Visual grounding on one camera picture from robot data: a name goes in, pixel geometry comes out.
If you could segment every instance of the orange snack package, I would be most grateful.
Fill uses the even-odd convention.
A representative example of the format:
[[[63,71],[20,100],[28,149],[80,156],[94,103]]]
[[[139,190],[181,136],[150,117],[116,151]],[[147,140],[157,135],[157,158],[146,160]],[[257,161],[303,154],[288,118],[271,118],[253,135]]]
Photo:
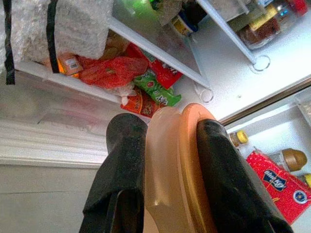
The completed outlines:
[[[164,107],[163,104],[157,104],[147,93],[138,87],[135,87],[134,91],[136,95],[129,96],[128,104],[125,106],[121,104],[122,109],[151,118],[156,110]]]

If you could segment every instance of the white refrigerator wall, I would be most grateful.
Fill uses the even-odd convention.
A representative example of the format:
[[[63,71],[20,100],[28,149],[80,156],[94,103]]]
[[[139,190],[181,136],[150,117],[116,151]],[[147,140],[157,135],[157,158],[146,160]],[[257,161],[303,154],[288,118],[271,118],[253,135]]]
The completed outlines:
[[[77,233],[97,169],[0,166],[1,233]]]

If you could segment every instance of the red box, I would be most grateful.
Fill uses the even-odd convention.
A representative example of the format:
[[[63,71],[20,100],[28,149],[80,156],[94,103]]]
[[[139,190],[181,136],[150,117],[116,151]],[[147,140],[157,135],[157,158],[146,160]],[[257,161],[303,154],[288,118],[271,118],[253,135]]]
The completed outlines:
[[[276,165],[261,151],[252,152],[246,160],[289,224],[292,224],[311,205],[311,189]]]

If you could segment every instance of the red snack package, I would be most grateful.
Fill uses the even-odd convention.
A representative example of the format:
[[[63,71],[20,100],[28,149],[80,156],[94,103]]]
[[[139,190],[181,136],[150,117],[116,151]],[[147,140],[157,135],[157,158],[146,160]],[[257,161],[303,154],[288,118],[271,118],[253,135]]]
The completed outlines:
[[[126,53],[129,57],[145,59],[149,68],[156,74],[156,80],[166,89],[169,89],[183,75],[132,43],[127,47]]]
[[[311,189],[256,150],[246,159],[257,173],[279,211],[292,224],[310,205]]]
[[[144,74],[147,62],[142,58],[116,57],[112,60],[97,61],[80,60],[86,69],[79,73],[79,78],[87,83],[112,89],[127,85],[136,76]]]
[[[157,104],[146,92],[138,87],[135,87],[134,90],[136,95],[129,96],[128,104],[125,106],[121,104],[122,109],[151,118],[156,110],[164,107],[164,105]]]

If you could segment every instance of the black fabric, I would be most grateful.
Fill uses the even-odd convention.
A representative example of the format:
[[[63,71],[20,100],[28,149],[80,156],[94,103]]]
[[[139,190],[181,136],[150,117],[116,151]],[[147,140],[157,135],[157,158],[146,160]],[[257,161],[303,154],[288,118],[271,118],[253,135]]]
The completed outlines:
[[[5,62],[4,66],[6,69],[6,84],[14,85],[15,84],[15,69],[14,69],[14,60],[11,47],[11,27],[12,27],[12,2],[11,0],[3,0],[3,8],[5,12]]]
[[[218,233],[293,232],[220,123],[200,121],[197,146]]]
[[[51,0],[48,6],[48,15],[47,15],[47,41],[48,49],[50,54],[50,63],[52,66],[53,73],[59,73],[56,49],[55,49],[55,38],[54,38],[54,29],[55,29],[55,14],[56,14],[56,5],[58,0]]]
[[[147,125],[132,114],[119,114],[110,121],[109,155],[86,200],[80,233],[142,232],[146,132]]]

